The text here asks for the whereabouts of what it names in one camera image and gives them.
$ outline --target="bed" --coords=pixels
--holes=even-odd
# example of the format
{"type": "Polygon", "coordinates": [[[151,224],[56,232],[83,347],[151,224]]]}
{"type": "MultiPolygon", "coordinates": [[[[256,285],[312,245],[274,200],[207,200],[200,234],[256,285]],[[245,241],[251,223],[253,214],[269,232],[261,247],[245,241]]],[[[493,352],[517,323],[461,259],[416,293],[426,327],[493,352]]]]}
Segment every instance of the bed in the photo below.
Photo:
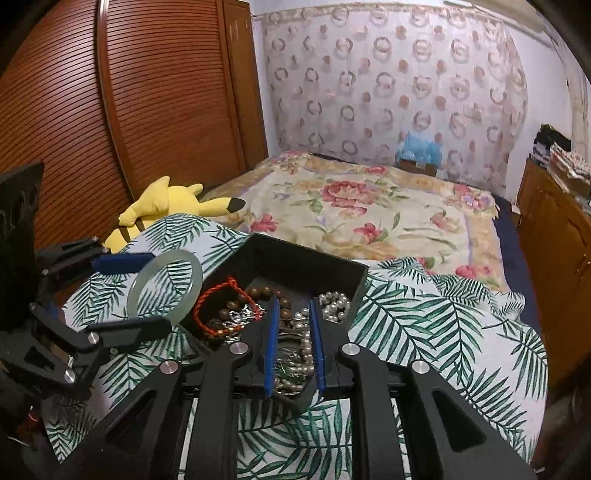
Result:
{"type": "MultiPolygon", "coordinates": [[[[430,361],[531,460],[544,413],[545,350],[519,319],[528,300],[511,291],[512,280],[505,278],[505,242],[495,228],[504,214],[489,193],[395,168],[286,153],[209,193],[222,195],[239,196],[247,207],[216,221],[168,216],[126,250],[186,249],[207,276],[250,232],[260,232],[367,263],[368,292],[351,340],[391,362],[430,361]]],[[[162,271],[142,295],[140,314],[173,308],[189,275],[190,269],[162,271]]],[[[134,278],[91,277],[65,305],[67,324],[82,329],[125,317],[134,278]]],[[[184,334],[175,329],[136,353],[115,355],[99,371],[90,401],[62,408],[54,398],[44,405],[58,458],[161,361],[184,360],[189,353],[184,334]]],[[[404,453],[402,434],[401,448],[404,453]]],[[[404,461],[408,471],[405,455],[404,461]]],[[[272,405],[241,401],[239,478],[344,480],[351,464],[348,401],[315,398],[306,414],[287,419],[272,405]]]]}
{"type": "Polygon", "coordinates": [[[517,291],[521,320],[538,333],[538,310],[511,205],[465,185],[383,166],[286,152],[208,192],[247,207],[216,221],[376,266],[419,257],[428,270],[517,291]]]}

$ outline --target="jade bangle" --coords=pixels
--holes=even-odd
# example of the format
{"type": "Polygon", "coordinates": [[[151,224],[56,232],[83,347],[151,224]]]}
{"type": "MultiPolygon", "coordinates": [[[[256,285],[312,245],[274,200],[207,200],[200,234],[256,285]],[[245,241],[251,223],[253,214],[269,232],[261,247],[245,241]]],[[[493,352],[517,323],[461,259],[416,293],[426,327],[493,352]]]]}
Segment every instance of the jade bangle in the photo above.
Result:
{"type": "Polygon", "coordinates": [[[169,250],[152,259],[142,270],[131,286],[129,294],[127,295],[127,316],[129,318],[137,318],[139,296],[143,289],[156,273],[158,273],[166,265],[179,260],[187,261],[191,264],[191,281],[187,292],[180,302],[170,312],[164,315],[170,323],[177,325],[183,321],[187,314],[195,305],[201,286],[203,285],[203,268],[199,259],[186,250],[169,250]]]}

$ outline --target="patterned curtain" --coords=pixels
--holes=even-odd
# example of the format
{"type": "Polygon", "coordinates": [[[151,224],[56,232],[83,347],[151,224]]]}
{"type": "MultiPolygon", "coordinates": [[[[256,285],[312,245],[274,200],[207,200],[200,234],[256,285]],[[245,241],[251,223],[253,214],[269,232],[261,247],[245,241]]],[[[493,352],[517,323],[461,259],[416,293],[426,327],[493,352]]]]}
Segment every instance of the patterned curtain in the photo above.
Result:
{"type": "Polygon", "coordinates": [[[393,165],[413,134],[438,177],[503,195],[527,86],[503,23],[472,9],[347,4],[262,18],[280,146],[393,165]]]}

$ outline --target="pikachu plush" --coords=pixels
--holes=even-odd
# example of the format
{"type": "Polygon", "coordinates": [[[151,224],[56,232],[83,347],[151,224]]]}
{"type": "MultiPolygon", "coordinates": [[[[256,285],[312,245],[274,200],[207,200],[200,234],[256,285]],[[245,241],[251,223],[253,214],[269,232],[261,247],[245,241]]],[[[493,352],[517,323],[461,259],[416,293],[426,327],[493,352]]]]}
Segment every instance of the pikachu plush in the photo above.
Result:
{"type": "Polygon", "coordinates": [[[170,177],[162,177],[145,189],[141,197],[119,215],[119,228],[107,238],[105,247],[113,253],[121,250],[156,220],[173,213],[190,213],[202,217],[218,217],[237,212],[246,202],[236,198],[219,198],[200,203],[197,195],[203,185],[169,187],[170,177]]]}

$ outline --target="wooden cabinet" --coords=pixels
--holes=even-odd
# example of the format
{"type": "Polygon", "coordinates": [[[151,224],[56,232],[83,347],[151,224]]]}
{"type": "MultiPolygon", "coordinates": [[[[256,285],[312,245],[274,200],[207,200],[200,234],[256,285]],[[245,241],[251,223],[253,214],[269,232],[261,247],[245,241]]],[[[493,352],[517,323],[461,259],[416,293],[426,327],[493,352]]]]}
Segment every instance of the wooden cabinet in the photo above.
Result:
{"type": "Polygon", "coordinates": [[[550,175],[528,162],[519,237],[538,299],[554,385],[591,352],[591,220],[550,175]]]}

